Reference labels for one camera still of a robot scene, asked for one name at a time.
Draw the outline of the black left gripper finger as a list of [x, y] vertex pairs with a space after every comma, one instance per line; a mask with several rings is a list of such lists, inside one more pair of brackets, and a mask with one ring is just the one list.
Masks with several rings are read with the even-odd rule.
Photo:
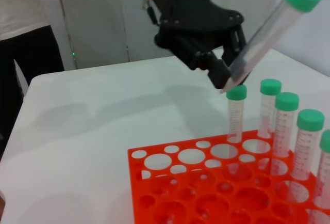
[[230, 77], [224, 61], [218, 59], [213, 52], [197, 52], [196, 66], [203, 71], [207, 71], [207, 76], [216, 89], [223, 89]]
[[241, 24], [222, 24], [222, 61], [227, 67], [222, 85], [228, 82], [231, 76], [229, 67], [243, 51], [245, 46], [246, 40]]

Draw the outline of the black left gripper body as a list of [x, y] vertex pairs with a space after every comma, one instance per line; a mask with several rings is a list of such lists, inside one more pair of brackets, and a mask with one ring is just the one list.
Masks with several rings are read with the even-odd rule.
[[222, 47], [222, 24], [241, 24], [243, 15], [211, 0], [152, 0], [160, 12], [155, 43], [172, 52], [191, 70], [196, 53]]

